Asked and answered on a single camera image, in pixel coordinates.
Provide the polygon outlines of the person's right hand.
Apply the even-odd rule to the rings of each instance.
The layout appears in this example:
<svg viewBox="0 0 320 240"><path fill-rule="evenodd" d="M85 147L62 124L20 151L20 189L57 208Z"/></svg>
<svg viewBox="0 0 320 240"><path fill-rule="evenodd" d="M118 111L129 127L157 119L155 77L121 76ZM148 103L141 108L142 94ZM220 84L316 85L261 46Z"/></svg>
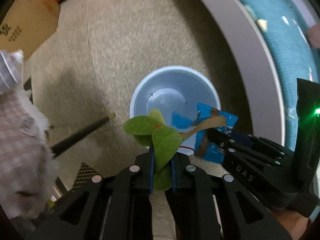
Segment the person's right hand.
<svg viewBox="0 0 320 240"><path fill-rule="evenodd" d="M289 232L292 239L304 239L310 230L312 221L291 210L272 211L272 215Z"/></svg>

